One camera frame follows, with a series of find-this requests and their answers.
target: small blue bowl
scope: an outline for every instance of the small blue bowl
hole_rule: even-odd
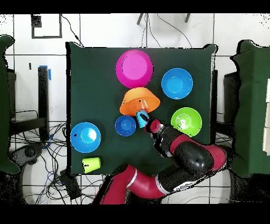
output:
[[[174,68],[165,73],[161,87],[167,97],[183,99],[191,92],[193,80],[185,69]]]
[[[115,122],[115,129],[119,135],[130,136],[136,130],[136,122],[132,117],[123,115]]]
[[[99,147],[101,134],[94,124],[83,122],[72,128],[70,141],[78,152],[91,153]]]

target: table leg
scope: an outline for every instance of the table leg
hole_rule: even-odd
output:
[[[190,16],[190,13],[188,13],[188,14],[187,14],[187,17],[186,17],[185,23],[187,23],[187,22],[188,22],[189,16]]]
[[[139,16],[138,21],[137,21],[137,25],[140,24],[142,16],[143,16],[143,13],[140,13],[140,16]]]

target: tile floor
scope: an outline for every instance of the tile floor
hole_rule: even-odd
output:
[[[186,13],[164,14],[159,16],[180,29],[189,39],[193,48],[202,48],[206,44],[218,45],[215,58],[215,68],[218,70],[218,120],[223,121],[223,78],[227,73],[236,71],[236,66],[229,58],[236,54],[237,44],[243,39],[251,39],[261,46],[269,46],[270,15],[269,14],[195,14],[192,13],[188,23],[185,23]],[[146,46],[146,35],[142,40],[145,21],[142,18],[140,25],[136,25],[139,13],[134,14],[63,14],[69,19],[72,30],[79,37],[84,46],[106,47],[140,47]],[[35,28],[35,34],[53,35],[58,30],[59,17],[42,15],[41,28]],[[157,14],[149,14],[151,32],[161,47],[189,48],[186,38],[173,27],[163,22]],[[16,110],[37,110],[37,67],[47,65],[52,71],[49,80],[49,111],[50,126],[62,124],[66,121],[66,41],[77,42],[66,19],[62,18],[62,38],[32,39],[30,15],[0,15],[0,34],[14,37],[15,43],[5,52],[8,67],[15,69],[16,81]],[[148,31],[148,47],[158,48],[159,45]],[[33,118],[35,113],[17,114],[18,120]],[[217,142],[222,141],[220,134]],[[26,133],[27,137],[35,137],[33,133]],[[55,138],[64,140],[62,132]],[[11,144],[10,150],[22,146],[19,139]],[[57,160],[60,170],[66,167],[66,148],[61,148]],[[50,155],[47,150],[42,152],[48,170],[52,170]],[[47,179],[44,161],[41,157],[33,166],[27,166],[23,179],[24,195],[39,194]],[[82,192],[95,195],[102,183],[100,175],[79,176],[78,183]],[[228,203],[230,195],[229,172],[223,171],[208,180],[204,180],[196,187],[172,194],[163,203]],[[34,203],[37,195],[26,197],[27,203]],[[62,200],[42,199],[43,203],[63,203]],[[86,204],[91,198],[77,199],[72,204]]]

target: blue object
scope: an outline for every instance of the blue object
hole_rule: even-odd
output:
[[[91,153],[99,147],[101,134],[94,124],[83,122],[72,128],[70,141],[78,152]]]
[[[119,135],[130,136],[136,130],[136,122],[132,117],[123,115],[115,122],[115,129]]]
[[[142,128],[142,127],[145,127],[147,122],[145,120],[142,119],[142,117],[140,116],[140,114],[144,114],[147,118],[149,118],[147,112],[145,110],[140,110],[136,113],[136,118],[137,118],[137,121],[138,121],[138,124],[139,124],[139,127]]]
[[[52,80],[51,69],[48,69],[48,79],[49,79],[49,80]]]
[[[165,73],[161,87],[167,97],[183,99],[191,92],[193,80],[185,69],[174,68]]]
[[[54,135],[54,134],[51,134],[51,135],[50,135],[50,140],[53,140],[53,135]]]

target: plastic bowl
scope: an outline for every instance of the plastic bowl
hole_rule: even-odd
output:
[[[143,51],[130,50],[120,56],[115,71],[124,86],[144,87],[153,75],[153,64]]]
[[[99,147],[101,134],[94,124],[83,122],[72,128],[70,141],[78,152],[91,153]]]
[[[119,135],[130,136],[136,130],[136,122],[132,117],[123,115],[115,122],[115,129]]]
[[[193,137],[200,132],[202,121],[198,111],[183,107],[175,111],[171,118],[171,125],[180,132]]]
[[[147,113],[158,108],[160,100],[147,88],[138,87],[126,92],[120,106],[120,113],[123,115],[136,116],[140,110]]]
[[[167,97],[183,99],[191,92],[193,80],[185,69],[174,68],[165,73],[161,86]]]

